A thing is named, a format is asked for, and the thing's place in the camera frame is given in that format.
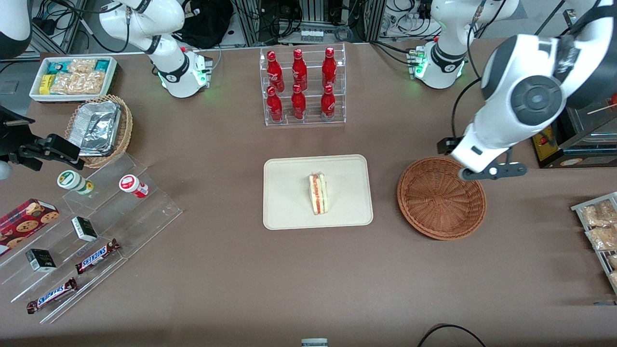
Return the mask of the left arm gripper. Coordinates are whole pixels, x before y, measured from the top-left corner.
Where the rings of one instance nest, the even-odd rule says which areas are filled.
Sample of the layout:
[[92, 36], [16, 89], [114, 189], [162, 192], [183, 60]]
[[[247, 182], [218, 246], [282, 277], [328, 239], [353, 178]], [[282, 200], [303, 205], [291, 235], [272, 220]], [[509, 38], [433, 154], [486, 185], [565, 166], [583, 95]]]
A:
[[437, 143], [439, 155], [451, 156], [474, 173], [484, 171], [509, 147], [489, 148], [475, 135], [445, 137]]

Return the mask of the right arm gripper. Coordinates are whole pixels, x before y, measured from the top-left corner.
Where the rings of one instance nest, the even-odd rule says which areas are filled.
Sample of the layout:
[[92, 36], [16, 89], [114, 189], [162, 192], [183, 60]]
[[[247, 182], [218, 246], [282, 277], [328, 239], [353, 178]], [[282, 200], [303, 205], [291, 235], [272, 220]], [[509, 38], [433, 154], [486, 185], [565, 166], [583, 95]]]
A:
[[40, 171], [42, 160], [63, 162], [77, 171], [84, 168], [78, 146], [57, 134], [35, 136], [29, 129], [32, 123], [35, 120], [0, 106], [0, 160], [4, 167], [9, 167], [14, 156], [17, 164], [33, 171]]

